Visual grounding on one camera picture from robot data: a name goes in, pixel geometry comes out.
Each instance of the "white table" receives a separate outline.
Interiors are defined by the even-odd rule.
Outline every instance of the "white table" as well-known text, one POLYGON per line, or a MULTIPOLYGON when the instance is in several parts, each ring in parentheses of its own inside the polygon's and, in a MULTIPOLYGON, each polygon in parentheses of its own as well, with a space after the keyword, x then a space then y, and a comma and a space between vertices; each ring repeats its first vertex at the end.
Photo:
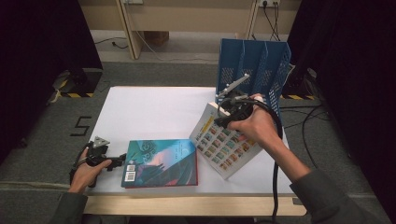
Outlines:
MULTIPOLYGON (((189 138, 215 88, 113 87, 92 133, 110 141, 107 156, 126 152, 132 139, 189 138)), ((198 186, 124 189, 123 167, 103 171, 85 212, 112 215, 268 216, 272 214, 274 161, 265 151, 227 180, 198 153, 198 186)), ((301 216, 289 180, 279 170, 279 215, 301 216)))

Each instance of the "hazard tape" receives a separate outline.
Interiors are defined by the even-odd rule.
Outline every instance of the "hazard tape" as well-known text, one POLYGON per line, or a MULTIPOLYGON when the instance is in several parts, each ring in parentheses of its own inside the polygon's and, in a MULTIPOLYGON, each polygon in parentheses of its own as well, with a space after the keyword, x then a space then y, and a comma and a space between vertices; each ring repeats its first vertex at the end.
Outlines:
POLYGON ((93 93, 61 92, 61 96, 70 98, 93 97, 93 93))
POLYGON ((281 95, 281 99, 287 100, 315 100, 314 96, 312 95, 281 95))

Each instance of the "gray carpet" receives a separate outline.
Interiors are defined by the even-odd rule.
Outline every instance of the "gray carpet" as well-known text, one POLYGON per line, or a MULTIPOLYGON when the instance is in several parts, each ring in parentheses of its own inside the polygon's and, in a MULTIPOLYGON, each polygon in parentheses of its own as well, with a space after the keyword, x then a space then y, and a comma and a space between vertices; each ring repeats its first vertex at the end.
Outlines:
MULTIPOLYGON (((213 64, 174 63, 104 63, 104 73, 92 98, 61 97, 49 105, 29 136, 28 146, 13 149, 0 166, 0 181, 37 182, 27 185, 0 184, 0 224, 46 223, 56 209, 58 198, 68 184, 68 172, 75 157, 90 139, 109 87, 112 86, 197 86, 214 87, 217 66, 213 64), (84 129, 75 128, 79 117, 84 129), (48 189, 43 183, 59 184, 48 189)), ((318 105, 320 101, 281 100, 280 105, 318 105)), ((302 138, 301 122, 312 108, 283 108, 282 119, 290 148, 312 167, 302 138)), ((312 157, 320 169, 347 192, 360 206, 384 223, 390 223, 370 186, 347 155, 342 136, 337 132, 325 107, 305 124, 305 138, 312 157)), ((309 223, 309 216, 280 217, 280 223, 309 223)), ((104 217, 105 223, 121 224, 123 217, 104 217)))

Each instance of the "floor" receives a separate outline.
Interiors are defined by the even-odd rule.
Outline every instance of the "floor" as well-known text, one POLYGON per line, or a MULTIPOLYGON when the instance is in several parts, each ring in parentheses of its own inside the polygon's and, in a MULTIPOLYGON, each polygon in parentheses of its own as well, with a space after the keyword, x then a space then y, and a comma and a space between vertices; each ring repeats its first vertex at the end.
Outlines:
MULTIPOLYGON (((123 31, 91 31, 102 62, 119 63, 210 63, 217 64, 222 38, 235 34, 170 32, 161 46, 147 44, 138 60, 132 60, 123 31)), ((270 40, 270 35, 256 35, 258 40, 270 40)))

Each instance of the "book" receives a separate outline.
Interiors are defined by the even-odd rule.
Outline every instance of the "book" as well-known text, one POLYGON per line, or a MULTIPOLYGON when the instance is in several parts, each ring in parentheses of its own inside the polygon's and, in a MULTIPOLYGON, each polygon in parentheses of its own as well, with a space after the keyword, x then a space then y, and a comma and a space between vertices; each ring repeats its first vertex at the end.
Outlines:
MULTIPOLYGON (((219 110, 221 116, 229 115, 219 110)), ((252 140, 239 140, 241 133, 224 129, 214 120, 219 117, 218 105, 208 103, 193 129, 190 140, 197 151, 224 178, 228 178, 262 151, 252 140)))
POLYGON ((196 186, 197 158, 190 139, 132 140, 121 186, 154 188, 196 186))

